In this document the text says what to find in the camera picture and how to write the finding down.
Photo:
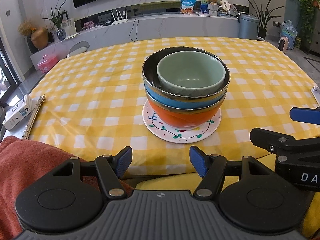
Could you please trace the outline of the white phone stand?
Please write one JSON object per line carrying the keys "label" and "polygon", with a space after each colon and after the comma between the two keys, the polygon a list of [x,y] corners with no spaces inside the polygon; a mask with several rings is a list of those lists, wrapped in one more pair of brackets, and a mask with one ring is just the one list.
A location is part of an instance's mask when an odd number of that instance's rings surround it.
{"label": "white phone stand", "polygon": [[313,86],[311,88],[311,94],[315,98],[317,104],[320,106],[320,88],[317,86]]}

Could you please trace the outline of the blue water bottle bag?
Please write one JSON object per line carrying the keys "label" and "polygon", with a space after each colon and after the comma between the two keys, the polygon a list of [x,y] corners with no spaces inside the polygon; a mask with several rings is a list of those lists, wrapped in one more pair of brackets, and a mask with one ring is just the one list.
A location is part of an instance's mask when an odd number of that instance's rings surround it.
{"label": "blue water bottle bag", "polygon": [[289,50],[292,50],[294,48],[297,34],[298,32],[293,26],[293,23],[291,20],[284,21],[280,25],[280,37],[287,37],[288,39],[287,48]]}

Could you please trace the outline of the green ceramic bowl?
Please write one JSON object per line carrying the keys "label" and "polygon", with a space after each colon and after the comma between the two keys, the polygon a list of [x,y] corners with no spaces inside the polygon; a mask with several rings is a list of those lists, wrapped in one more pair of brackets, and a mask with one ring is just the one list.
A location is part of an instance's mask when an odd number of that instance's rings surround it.
{"label": "green ceramic bowl", "polygon": [[217,92],[226,77],[224,65],[216,57],[199,51],[179,51],[157,64],[161,87],[181,96],[208,96]]}

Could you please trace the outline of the white tv console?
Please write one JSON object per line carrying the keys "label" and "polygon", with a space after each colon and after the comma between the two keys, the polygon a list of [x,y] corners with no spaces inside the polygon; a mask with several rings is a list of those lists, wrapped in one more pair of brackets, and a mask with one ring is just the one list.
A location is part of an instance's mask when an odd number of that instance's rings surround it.
{"label": "white tv console", "polygon": [[81,31],[76,37],[49,44],[30,56],[35,67],[45,54],[64,59],[72,46],[89,43],[89,50],[131,41],[171,37],[238,37],[239,22],[232,17],[164,14],[133,18],[125,23]]}

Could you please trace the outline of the blue glass vase plant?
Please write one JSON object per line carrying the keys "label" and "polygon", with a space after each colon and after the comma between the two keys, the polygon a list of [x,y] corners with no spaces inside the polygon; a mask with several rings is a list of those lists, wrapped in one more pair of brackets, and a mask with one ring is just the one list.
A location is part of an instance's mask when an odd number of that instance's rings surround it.
{"label": "blue glass vase plant", "polygon": [[57,38],[60,41],[63,41],[66,38],[66,32],[62,27],[63,17],[67,12],[62,9],[62,6],[65,4],[67,0],[64,0],[64,2],[58,6],[58,3],[56,4],[55,8],[51,8],[51,14],[50,18],[43,18],[44,20],[50,20],[54,24],[54,26],[57,28],[56,34]]}

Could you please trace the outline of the white fruity painted plate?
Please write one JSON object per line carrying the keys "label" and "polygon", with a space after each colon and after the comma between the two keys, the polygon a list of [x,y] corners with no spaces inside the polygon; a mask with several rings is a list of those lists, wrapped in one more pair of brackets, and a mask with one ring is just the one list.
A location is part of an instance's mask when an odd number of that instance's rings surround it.
{"label": "white fruity painted plate", "polygon": [[194,128],[179,129],[166,124],[146,101],[142,110],[145,126],[156,137],[167,142],[189,144],[204,140],[211,136],[221,122],[222,112],[219,110],[212,118]]}

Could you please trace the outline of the grey blue trash bin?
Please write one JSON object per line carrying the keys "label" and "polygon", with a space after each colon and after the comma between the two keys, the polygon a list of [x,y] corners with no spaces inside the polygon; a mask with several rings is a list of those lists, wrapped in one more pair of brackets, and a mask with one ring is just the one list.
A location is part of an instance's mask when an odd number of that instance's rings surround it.
{"label": "grey blue trash bin", "polygon": [[238,38],[256,40],[258,35],[259,20],[251,15],[241,14],[239,16]]}

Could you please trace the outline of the red orange cloth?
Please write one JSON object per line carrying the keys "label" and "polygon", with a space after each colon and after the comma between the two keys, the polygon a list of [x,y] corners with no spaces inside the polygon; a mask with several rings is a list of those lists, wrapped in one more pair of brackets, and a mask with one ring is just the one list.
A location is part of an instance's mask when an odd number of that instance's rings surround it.
{"label": "red orange cloth", "polygon": [[18,194],[70,157],[41,142],[16,137],[1,142],[1,239],[13,239],[22,231],[14,207]]}

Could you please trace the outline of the pink plastic box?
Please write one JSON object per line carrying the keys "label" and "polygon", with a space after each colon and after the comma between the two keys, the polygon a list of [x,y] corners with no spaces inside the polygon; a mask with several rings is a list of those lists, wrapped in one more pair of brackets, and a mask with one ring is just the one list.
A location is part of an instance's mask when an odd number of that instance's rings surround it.
{"label": "pink plastic box", "polygon": [[37,63],[38,69],[42,73],[49,72],[58,63],[58,58],[55,55],[45,54],[42,59]]}

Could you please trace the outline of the brown ceramic vase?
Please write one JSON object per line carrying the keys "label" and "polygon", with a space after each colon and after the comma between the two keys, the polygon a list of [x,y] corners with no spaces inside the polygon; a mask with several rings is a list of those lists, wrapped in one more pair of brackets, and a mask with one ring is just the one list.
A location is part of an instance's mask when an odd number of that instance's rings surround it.
{"label": "brown ceramic vase", "polygon": [[33,31],[30,39],[33,45],[38,50],[41,50],[48,45],[48,30],[44,27],[40,27]]}

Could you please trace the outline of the potted snake plant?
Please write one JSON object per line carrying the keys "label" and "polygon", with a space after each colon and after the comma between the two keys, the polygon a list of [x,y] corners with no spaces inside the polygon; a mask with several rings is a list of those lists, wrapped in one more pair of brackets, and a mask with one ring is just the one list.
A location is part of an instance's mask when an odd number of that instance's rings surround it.
{"label": "potted snake plant", "polygon": [[275,8],[270,8],[270,4],[272,0],[268,0],[267,4],[263,8],[262,4],[258,6],[255,0],[247,0],[249,5],[253,8],[255,16],[259,20],[258,24],[258,37],[261,39],[265,39],[267,35],[267,25],[268,22],[274,18],[280,18],[279,15],[273,15],[273,12],[282,9],[284,6],[279,6]]}

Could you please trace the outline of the pink small heater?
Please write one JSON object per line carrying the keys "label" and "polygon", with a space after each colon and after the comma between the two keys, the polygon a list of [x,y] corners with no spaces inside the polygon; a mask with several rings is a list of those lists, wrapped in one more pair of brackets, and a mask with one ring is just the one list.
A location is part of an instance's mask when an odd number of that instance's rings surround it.
{"label": "pink small heater", "polygon": [[282,36],[278,43],[278,49],[285,54],[287,51],[288,45],[289,45],[288,38],[286,36]]}

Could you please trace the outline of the white cardboard box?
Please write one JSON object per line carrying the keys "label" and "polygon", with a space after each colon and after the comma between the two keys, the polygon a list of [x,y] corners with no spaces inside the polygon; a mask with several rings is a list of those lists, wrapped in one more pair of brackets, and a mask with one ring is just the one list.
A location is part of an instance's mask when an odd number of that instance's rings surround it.
{"label": "white cardboard box", "polygon": [[33,100],[29,94],[26,94],[19,102],[9,109],[6,114],[3,126],[7,130],[14,128],[20,121],[22,121],[33,110]]}

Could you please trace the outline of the grey round stool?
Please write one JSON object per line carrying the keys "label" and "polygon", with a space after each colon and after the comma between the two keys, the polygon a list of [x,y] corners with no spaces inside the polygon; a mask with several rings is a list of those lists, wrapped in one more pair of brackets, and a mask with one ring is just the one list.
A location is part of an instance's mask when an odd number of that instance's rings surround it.
{"label": "grey round stool", "polygon": [[71,57],[74,55],[84,53],[84,52],[88,51],[88,49],[89,49],[89,43],[87,41],[81,41],[71,47],[67,57]]}

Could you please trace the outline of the yellow checkered tablecloth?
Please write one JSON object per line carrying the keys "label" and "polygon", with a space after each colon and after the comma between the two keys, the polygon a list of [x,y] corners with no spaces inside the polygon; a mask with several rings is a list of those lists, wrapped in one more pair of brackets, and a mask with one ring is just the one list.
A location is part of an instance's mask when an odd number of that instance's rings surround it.
{"label": "yellow checkered tablecloth", "polygon": [[193,172],[189,147],[238,160],[267,155],[253,128],[319,135],[305,114],[314,82],[268,42],[176,37],[124,43],[60,60],[34,88],[46,97],[31,139],[93,160],[133,150],[130,175]]}

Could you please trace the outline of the white wifi router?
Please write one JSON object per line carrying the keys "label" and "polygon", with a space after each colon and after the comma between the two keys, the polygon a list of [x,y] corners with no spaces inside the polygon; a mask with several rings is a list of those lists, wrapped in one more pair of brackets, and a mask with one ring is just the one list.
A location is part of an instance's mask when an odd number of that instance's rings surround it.
{"label": "white wifi router", "polygon": [[119,9],[117,9],[115,12],[111,12],[113,22],[112,25],[125,23],[128,21],[127,18],[127,9],[125,9],[123,12],[121,12]]}

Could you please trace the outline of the blue snack bag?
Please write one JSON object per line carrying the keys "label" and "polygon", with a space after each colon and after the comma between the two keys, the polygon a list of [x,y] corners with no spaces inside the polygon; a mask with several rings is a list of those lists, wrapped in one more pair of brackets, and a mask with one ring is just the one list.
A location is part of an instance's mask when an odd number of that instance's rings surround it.
{"label": "blue snack bag", "polygon": [[194,7],[196,0],[181,0],[181,14],[192,15],[194,13]]}

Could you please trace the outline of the blue steel bowl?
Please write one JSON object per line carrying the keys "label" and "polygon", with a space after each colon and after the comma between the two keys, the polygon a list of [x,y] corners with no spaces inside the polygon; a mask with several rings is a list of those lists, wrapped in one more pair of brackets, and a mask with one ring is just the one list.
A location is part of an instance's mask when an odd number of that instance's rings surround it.
{"label": "blue steel bowl", "polygon": [[[214,56],[220,60],[226,69],[226,77],[220,89],[214,94],[210,94],[208,96],[181,96],[165,91],[159,83],[157,64],[165,56],[179,51],[199,51]],[[170,47],[151,54],[143,63],[142,74],[145,89],[154,99],[168,106],[183,109],[202,108],[214,104],[221,99],[224,94],[226,94],[231,79],[228,67],[220,58],[205,50],[193,47]]]}

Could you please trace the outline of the orange steel bowl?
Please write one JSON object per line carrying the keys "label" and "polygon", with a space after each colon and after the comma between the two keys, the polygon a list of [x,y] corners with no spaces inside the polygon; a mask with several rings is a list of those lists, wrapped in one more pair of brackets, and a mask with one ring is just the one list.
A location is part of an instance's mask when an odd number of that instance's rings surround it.
{"label": "orange steel bowl", "polygon": [[219,111],[225,100],[226,94],[210,106],[190,109],[171,107],[160,103],[154,99],[149,92],[146,92],[146,97],[153,110],[164,123],[174,128],[188,130],[198,127],[211,119]]}

